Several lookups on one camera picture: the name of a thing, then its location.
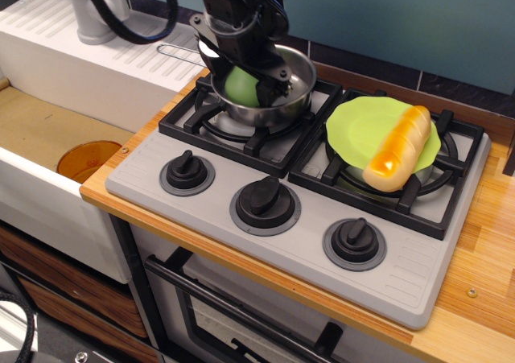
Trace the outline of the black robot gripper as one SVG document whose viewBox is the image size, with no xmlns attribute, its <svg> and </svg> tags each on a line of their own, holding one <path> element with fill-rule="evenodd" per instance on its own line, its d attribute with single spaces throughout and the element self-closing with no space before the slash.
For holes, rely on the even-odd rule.
<svg viewBox="0 0 515 363">
<path fill-rule="evenodd" d="M 260 107 L 271 107 L 290 92 L 291 69 L 273 41 L 262 34 L 257 15 L 238 28 L 209 14 L 193 15 L 190 24 L 197 32 L 201 58 L 218 81 L 224 81 L 235 66 L 258 78 Z"/>
</svg>

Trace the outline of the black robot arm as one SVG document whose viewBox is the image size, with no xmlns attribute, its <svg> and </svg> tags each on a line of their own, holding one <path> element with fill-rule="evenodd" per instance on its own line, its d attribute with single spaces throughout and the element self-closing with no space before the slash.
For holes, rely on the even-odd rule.
<svg viewBox="0 0 515 363">
<path fill-rule="evenodd" d="M 204 14 L 191 24 L 200 55 L 212 76 L 223 80 L 237 66 L 257 79 L 261 107 L 270 107 L 289 90 L 291 69 L 275 43 L 289 30 L 277 0 L 203 0 Z"/>
</svg>

